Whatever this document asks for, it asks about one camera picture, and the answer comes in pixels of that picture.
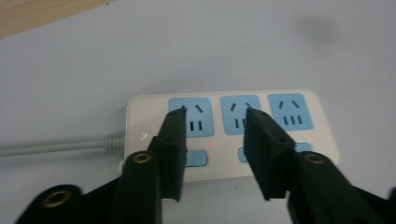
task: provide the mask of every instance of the electrical socket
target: electrical socket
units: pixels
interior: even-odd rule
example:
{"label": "electrical socket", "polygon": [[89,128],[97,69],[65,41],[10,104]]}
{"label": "electrical socket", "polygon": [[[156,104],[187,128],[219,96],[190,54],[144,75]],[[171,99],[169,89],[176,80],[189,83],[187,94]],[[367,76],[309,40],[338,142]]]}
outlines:
{"label": "electrical socket", "polygon": [[169,111],[187,108],[187,137],[210,137],[215,134],[213,127],[212,106],[208,98],[172,98]]}
{"label": "electrical socket", "polygon": [[300,93],[269,94],[268,102],[273,119],[285,131],[302,131],[314,128],[305,98]]}
{"label": "electrical socket", "polygon": [[247,108],[261,110],[257,95],[235,95],[220,98],[224,132],[228,135],[244,134]]}
{"label": "electrical socket", "polygon": [[[297,94],[302,95],[303,100],[298,98]],[[127,109],[124,159],[126,160],[129,155],[136,151],[147,150],[152,137],[158,135],[158,131],[161,129],[163,120],[169,110],[177,109],[184,105],[190,108],[187,111],[188,120],[201,120],[202,131],[204,131],[198,135],[193,135],[196,132],[195,127],[199,129],[199,124],[194,124],[193,132],[189,133],[188,131],[188,155],[186,169],[184,171],[184,181],[190,182],[252,175],[243,151],[244,135],[229,135],[225,131],[227,120],[242,117],[236,116],[225,119],[225,116],[222,114],[222,108],[229,107],[231,109],[233,104],[224,106],[221,100],[237,99],[236,105],[238,105],[239,103],[244,103],[243,100],[246,100],[243,99],[244,97],[251,95],[259,99],[261,107],[259,109],[273,118],[276,118],[279,114],[281,116],[287,116],[288,113],[277,111],[275,105],[271,105],[271,103],[276,103],[277,99],[272,98],[273,96],[269,97],[270,95],[280,95],[283,100],[289,99],[286,96],[292,96],[292,99],[297,100],[297,104],[304,102],[303,106],[299,106],[309,110],[302,114],[309,115],[312,126],[310,129],[300,126],[298,132],[287,131],[288,135],[298,143],[296,150],[311,150],[327,156],[334,163],[339,161],[339,150],[332,136],[332,131],[323,107],[319,98],[309,90],[200,92],[136,96],[128,104]],[[210,120],[207,122],[208,124],[204,121],[202,114],[199,113],[199,109],[195,107],[196,105],[203,110],[203,113],[208,112],[205,115],[205,118],[210,117]]]}

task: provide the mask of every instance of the blue socket panel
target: blue socket panel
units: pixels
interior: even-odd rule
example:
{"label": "blue socket panel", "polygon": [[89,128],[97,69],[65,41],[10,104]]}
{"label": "blue socket panel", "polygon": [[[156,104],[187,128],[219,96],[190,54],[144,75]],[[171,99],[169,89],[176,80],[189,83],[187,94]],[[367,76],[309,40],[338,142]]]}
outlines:
{"label": "blue socket panel", "polygon": [[256,95],[223,96],[220,104],[224,132],[228,135],[244,134],[248,107],[262,109]]}
{"label": "blue socket panel", "polygon": [[302,94],[270,94],[268,101],[272,117],[285,131],[303,131],[314,128]]}
{"label": "blue socket panel", "polygon": [[169,111],[187,108],[187,137],[210,137],[215,134],[212,106],[208,98],[172,98]]}

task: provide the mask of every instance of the power cord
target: power cord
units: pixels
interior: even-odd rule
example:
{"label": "power cord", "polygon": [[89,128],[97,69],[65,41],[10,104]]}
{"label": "power cord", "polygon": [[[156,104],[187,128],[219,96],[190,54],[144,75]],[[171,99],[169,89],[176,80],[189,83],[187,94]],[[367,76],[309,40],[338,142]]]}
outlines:
{"label": "power cord", "polygon": [[0,148],[0,157],[32,155],[90,148],[104,148],[106,151],[122,151],[125,148],[125,137],[124,135],[116,134],[109,135],[105,138],[105,140],[102,141],[63,143],[37,147]]}

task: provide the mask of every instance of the socket hole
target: socket hole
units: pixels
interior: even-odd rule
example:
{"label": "socket hole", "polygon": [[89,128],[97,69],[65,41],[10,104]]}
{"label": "socket hole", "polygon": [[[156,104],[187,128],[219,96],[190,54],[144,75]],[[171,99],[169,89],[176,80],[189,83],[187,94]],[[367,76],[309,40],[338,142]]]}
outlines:
{"label": "socket hole", "polygon": [[235,110],[235,106],[236,106],[236,104],[233,104],[232,106],[231,106],[231,111],[234,111]]}
{"label": "socket hole", "polygon": [[297,105],[297,103],[295,101],[291,101],[297,108],[300,108],[299,105]]}
{"label": "socket hole", "polygon": [[195,108],[197,108],[197,110],[202,114],[202,112],[204,112],[200,106],[196,105]]}
{"label": "socket hole", "polygon": [[286,118],[286,116],[283,116],[283,120],[285,121],[285,124],[286,124],[286,125],[289,125],[289,123],[288,123],[288,118]]}

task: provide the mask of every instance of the wooden edge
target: wooden edge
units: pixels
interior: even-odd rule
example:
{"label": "wooden edge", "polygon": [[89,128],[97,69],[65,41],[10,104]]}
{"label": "wooden edge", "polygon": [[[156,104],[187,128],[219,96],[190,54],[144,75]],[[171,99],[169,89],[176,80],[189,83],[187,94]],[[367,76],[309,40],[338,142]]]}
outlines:
{"label": "wooden edge", "polygon": [[115,0],[0,0],[0,38]]}

